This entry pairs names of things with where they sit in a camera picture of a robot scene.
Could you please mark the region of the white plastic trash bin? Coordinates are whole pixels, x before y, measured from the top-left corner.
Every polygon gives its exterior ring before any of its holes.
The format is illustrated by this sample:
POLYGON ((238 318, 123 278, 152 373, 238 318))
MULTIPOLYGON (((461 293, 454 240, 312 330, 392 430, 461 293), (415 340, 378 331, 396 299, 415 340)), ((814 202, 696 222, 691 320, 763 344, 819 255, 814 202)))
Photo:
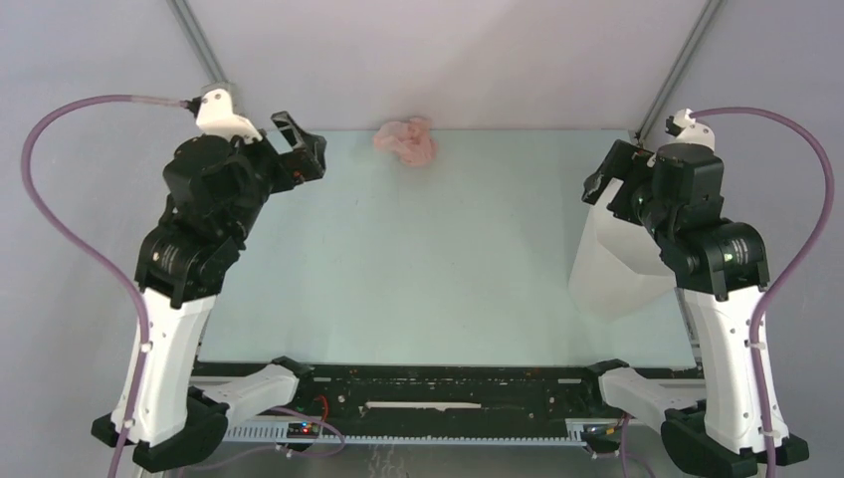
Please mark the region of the white plastic trash bin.
POLYGON ((612 179, 590 206, 568 280, 578 311, 603 322, 640 311, 676 285, 646 230, 608 209, 622 185, 612 179))

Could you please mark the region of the pink plastic trash bag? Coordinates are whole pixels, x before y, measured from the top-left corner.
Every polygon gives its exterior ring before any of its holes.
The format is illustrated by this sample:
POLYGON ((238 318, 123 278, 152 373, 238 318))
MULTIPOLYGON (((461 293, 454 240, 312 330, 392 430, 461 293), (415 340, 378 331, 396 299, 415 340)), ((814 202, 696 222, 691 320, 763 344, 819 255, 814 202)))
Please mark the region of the pink plastic trash bag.
POLYGON ((376 149, 396 155, 408 166, 425 166, 437 156, 438 145, 431 134, 432 122, 415 117, 385 123, 373 137, 376 149))

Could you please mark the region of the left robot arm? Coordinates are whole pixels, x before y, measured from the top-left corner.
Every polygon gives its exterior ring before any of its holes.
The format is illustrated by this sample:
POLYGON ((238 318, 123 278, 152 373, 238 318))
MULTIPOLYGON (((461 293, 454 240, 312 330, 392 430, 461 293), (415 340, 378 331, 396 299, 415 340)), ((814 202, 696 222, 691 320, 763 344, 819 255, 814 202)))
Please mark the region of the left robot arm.
POLYGON ((286 112, 272 120, 286 152, 262 130, 225 119, 180 144, 163 168, 165 209, 141 244, 134 275, 146 320, 132 354, 144 368, 126 380, 115 410, 92 426, 107 446, 131 446, 133 462, 147 472, 197 464, 231 428, 277 406, 303 414, 315 401, 304 380, 312 369, 286 357, 221 385, 190 382, 225 276, 263 206, 326 171, 323 136, 286 112))

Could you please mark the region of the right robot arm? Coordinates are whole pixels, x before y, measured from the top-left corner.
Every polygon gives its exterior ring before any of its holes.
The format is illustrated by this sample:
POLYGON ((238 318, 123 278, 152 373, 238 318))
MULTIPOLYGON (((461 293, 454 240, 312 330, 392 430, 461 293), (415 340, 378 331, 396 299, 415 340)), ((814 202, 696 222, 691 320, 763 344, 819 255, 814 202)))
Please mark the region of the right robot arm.
POLYGON ((672 394, 620 360, 593 367, 582 409, 616 408, 657 431, 674 464, 700 477, 750 477, 805 461, 778 409, 753 312, 769 283, 764 242, 722 214, 723 162, 706 144, 655 152, 618 140, 584 182, 590 209, 568 280, 587 316, 613 321, 674 291, 699 351, 706 395, 672 394))

